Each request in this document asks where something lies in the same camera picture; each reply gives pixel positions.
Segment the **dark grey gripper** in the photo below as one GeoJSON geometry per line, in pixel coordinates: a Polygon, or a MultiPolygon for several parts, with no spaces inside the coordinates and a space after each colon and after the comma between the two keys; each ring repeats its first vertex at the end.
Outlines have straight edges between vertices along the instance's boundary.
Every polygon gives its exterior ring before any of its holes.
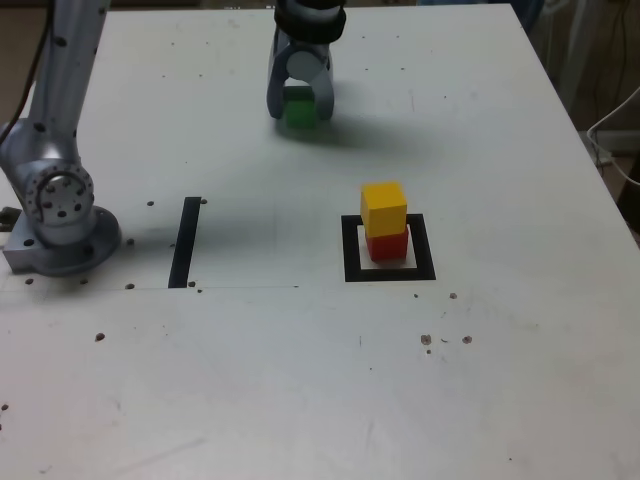
{"type": "Polygon", "coordinates": [[[289,78],[302,81],[310,88],[320,120],[332,118],[335,95],[328,44],[290,43],[286,33],[274,33],[266,93],[267,108],[273,119],[281,119],[284,113],[284,87],[289,78]]]}

